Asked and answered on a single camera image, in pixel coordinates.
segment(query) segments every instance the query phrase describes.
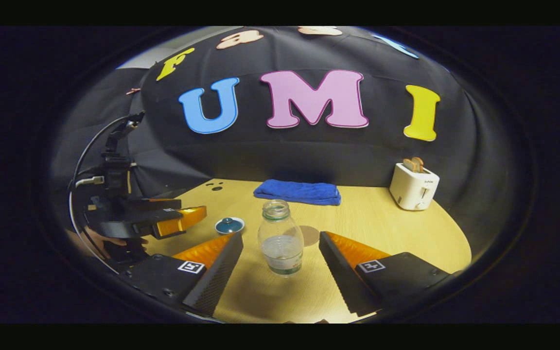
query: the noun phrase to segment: folded towel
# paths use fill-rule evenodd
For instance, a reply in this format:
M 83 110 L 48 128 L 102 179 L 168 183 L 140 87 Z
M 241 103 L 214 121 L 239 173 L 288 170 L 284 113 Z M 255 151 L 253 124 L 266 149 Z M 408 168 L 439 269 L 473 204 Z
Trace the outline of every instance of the folded towel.
M 267 180 L 254 190 L 254 197 L 283 199 L 287 202 L 339 206 L 340 193 L 333 184 Z

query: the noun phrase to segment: blue letter u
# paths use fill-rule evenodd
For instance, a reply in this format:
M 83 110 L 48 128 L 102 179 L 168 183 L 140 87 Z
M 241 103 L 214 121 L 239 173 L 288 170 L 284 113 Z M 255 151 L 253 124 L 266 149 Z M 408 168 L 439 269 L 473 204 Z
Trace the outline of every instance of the blue letter u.
M 235 97 L 235 85 L 238 83 L 239 78 L 226 78 L 211 86 L 211 89 L 217 91 L 222 108 L 222 113 L 215 119 L 207 119 L 202 113 L 200 96 L 204 93 L 203 88 L 191 89 L 180 95 L 178 101 L 183 104 L 185 121 L 189 129 L 199 134 L 212 134 L 228 129 L 234 124 L 238 113 Z

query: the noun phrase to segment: water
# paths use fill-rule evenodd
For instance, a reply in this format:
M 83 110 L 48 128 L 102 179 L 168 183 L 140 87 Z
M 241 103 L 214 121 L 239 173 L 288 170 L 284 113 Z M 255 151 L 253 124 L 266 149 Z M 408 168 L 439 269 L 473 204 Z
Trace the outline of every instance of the water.
M 269 237 L 262 244 L 262 253 L 271 271 L 279 275 L 291 275 L 302 268 L 303 247 L 298 237 Z

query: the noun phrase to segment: letter m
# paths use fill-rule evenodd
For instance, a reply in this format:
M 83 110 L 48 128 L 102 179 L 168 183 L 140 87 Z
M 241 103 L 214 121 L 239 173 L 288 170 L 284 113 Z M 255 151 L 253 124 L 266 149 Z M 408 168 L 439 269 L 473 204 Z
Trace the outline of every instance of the letter m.
M 362 114 L 360 80 L 364 76 L 356 71 L 332 70 L 313 89 L 294 71 L 274 71 L 264 74 L 261 81 L 269 84 L 273 116 L 267 120 L 271 128 L 293 128 L 299 118 L 291 113 L 291 103 L 306 121 L 317 124 L 325 107 L 332 103 L 332 112 L 325 118 L 331 126 L 339 128 L 364 128 L 368 119 Z

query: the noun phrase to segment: wooden table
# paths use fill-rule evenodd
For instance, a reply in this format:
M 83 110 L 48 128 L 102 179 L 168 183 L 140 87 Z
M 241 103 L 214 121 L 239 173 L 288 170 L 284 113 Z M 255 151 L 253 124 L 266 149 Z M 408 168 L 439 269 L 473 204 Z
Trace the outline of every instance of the wooden table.
M 175 255 L 218 237 L 215 223 L 224 217 L 245 221 L 243 251 L 213 317 L 227 323 L 348 323 L 368 317 L 349 313 L 338 286 L 315 242 L 327 230 L 391 255 L 411 252 L 453 273 L 471 261 L 464 233 L 435 201 L 427 210 L 410 212 L 396 205 L 387 188 L 338 186 L 340 206 L 289 202 L 291 215 L 303 227 L 303 266 L 293 277 L 274 275 L 258 248 L 257 232 L 266 199 L 254 197 L 256 181 L 212 179 L 179 199 L 183 208 L 207 206 L 207 217 L 187 233 L 164 240 L 147 238 L 148 253 Z

